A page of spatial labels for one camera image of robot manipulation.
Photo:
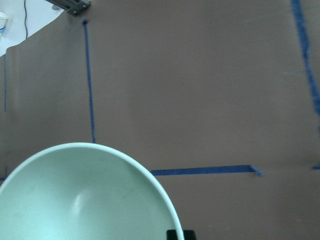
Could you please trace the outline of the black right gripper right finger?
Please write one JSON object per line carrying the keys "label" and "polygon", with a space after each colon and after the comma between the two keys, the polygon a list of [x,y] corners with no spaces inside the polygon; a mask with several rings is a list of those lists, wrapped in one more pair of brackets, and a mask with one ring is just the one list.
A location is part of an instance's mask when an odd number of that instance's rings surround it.
{"label": "black right gripper right finger", "polygon": [[184,240],[196,240],[196,233],[194,230],[184,229],[183,237],[184,237]]}

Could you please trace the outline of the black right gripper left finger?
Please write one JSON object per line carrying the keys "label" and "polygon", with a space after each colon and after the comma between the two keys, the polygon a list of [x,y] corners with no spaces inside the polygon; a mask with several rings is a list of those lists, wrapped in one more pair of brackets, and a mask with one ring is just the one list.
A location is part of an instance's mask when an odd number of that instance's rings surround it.
{"label": "black right gripper left finger", "polygon": [[167,240],[178,240],[177,231],[175,229],[169,229],[166,231]]}

